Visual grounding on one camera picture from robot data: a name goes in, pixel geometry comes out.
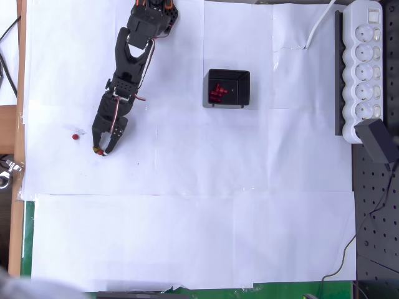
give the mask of white power strip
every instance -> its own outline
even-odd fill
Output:
[[[349,143],[362,143],[355,125],[368,118],[383,119],[382,7],[376,1],[356,0],[343,13],[345,125]]]

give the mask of robotic arm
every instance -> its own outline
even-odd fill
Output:
[[[124,116],[132,109],[143,79],[143,73],[151,62],[157,36],[170,33],[177,20],[178,10],[173,0],[137,0],[133,6],[127,27],[120,29],[115,46],[116,71],[109,79],[102,96],[93,131],[94,153],[109,154],[127,126]],[[144,50],[139,57],[131,55],[129,45]],[[100,149],[102,133],[109,132],[111,140],[105,149]]]

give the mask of black cable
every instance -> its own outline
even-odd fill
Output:
[[[8,29],[5,31],[5,33],[0,37],[0,42],[3,39],[4,36],[6,36],[6,34],[11,30],[11,28],[18,23],[18,21],[21,20],[21,16],[17,17],[17,19],[11,24],[10,27],[8,27]]]
[[[18,23],[18,21],[19,21],[20,19],[21,19],[21,16],[19,16],[19,17],[11,24],[11,26],[8,27],[8,29],[5,31],[5,33],[0,37],[0,42],[2,41],[2,39],[4,38],[4,36],[6,36],[6,34],[10,31],[10,29],[11,29],[15,24]],[[12,78],[11,78],[11,75],[10,75],[10,73],[9,73],[9,71],[8,71],[6,62],[4,61],[4,59],[3,59],[3,57],[2,57],[1,54],[0,54],[0,63],[1,63],[1,65],[2,65],[2,67],[3,67],[3,69],[4,69],[4,73],[6,73],[6,77],[7,77],[8,81],[10,82],[12,91],[14,92],[15,96],[17,96],[17,88],[15,87],[15,84],[14,84],[14,82],[12,81]]]
[[[3,69],[4,69],[4,73],[6,73],[6,77],[7,77],[8,81],[10,82],[12,91],[14,92],[15,96],[17,96],[17,88],[15,87],[14,82],[12,81],[10,72],[8,71],[6,62],[4,61],[4,59],[3,59],[2,55],[1,55],[1,53],[0,53],[0,63],[1,63],[1,65],[2,65],[2,67],[3,67]]]
[[[374,212],[377,212],[377,211],[379,211],[380,209],[382,209],[383,207],[385,207],[385,203],[383,202],[382,206],[378,208],[378,206],[379,206],[380,203],[382,202],[382,199],[384,198],[384,195],[387,195],[387,196],[385,197],[385,202],[388,200],[389,188],[390,188],[390,186],[391,186],[393,174],[394,174],[396,168],[398,167],[398,163],[399,163],[399,160],[396,161],[395,164],[393,165],[392,171],[391,171],[391,176],[390,176],[390,178],[389,178],[389,182],[388,182],[387,189],[386,189],[386,190],[384,191],[384,193],[382,194],[382,196],[381,196],[379,202],[377,203],[377,205],[375,206],[374,210],[372,210],[371,212],[369,212],[369,213],[366,215],[366,217],[364,217],[362,223],[360,223],[359,228],[358,228],[357,231],[355,232],[355,235],[354,235],[353,238],[349,241],[349,243],[345,246],[345,248],[344,248],[344,254],[342,255],[341,266],[340,266],[339,269],[338,269],[337,271],[335,271],[333,274],[328,274],[328,275],[326,275],[326,276],[324,276],[324,277],[322,278],[321,285],[320,285],[320,292],[319,292],[320,295],[319,295],[319,299],[322,299],[324,280],[325,280],[327,277],[331,277],[331,276],[337,275],[337,274],[341,271],[342,267],[344,266],[345,253],[346,253],[346,251],[347,251],[347,248],[348,248],[349,245],[353,242],[353,240],[355,240],[357,234],[359,233],[359,231],[360,231],[360,229],[362,228],[362,226],[363,226],[364,222],[366,221],[366,219],[367,219],[369,216],[371,216]]]

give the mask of black perforated board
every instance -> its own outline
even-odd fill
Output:
[[[384,14],[384,122],[399,135],[399,0],[381,1]],[[362,145],[353,146],[356,226],[372,211],[387,188],[389,172],[375,164]],[[399,170],[392,179],[385,207],[368,218],[357,236],[357,277],[364,282],[399,281]]]

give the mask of white cable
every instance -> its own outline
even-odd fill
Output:
[[[314,24],[312,31],[310,32],[309,38],[307,39],[306,42],[306,46],[305,49],[308,49],[310,46],[310,42],[312,41],[314,32],[316,31],[317,27],[319,26],[320,22],[322,21],[322,19],[325,17],[325,15],[328,13],[328,11],[330,10],[331,6],[334,4],[335,0],[331,0],[330,4],[327,6],[327,8],[325,9],[325,11],[323,12],[323,14],[321,15],[320,19],[316,22],[316,24]]]

